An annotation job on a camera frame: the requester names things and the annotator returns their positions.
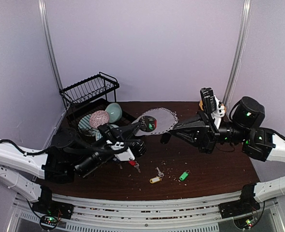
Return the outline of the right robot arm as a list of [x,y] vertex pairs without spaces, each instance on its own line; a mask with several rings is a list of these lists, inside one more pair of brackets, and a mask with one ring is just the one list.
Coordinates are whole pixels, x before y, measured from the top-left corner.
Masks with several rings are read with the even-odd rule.
[[225,106],[214,95],[212,88],[200,90],[201,109],[197,114],[177,123],[169,134],[210,154],[217,144],[242,144],[248,157],[285,163],[285,136],[261,126],[265,108],[251,97],[242,97],[233,107],[228,121],[223,121]]

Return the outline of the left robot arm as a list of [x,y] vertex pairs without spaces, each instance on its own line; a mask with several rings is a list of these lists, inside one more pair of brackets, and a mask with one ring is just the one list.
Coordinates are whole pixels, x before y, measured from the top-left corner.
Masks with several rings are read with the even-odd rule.
[[102,137],[92,144],[84,141],[75,129],[64,128],[44,150],[0,139],[0,181],[51,215],[57,210],[52,191],[29,181],[20,172],[47,182],[66,184],[72,183],[76,175],[85,178],[110,160],[134,161],[146,152],[144,141],[135,137],[139,127],[139,123],[113,129],[108,124],[101,125]]

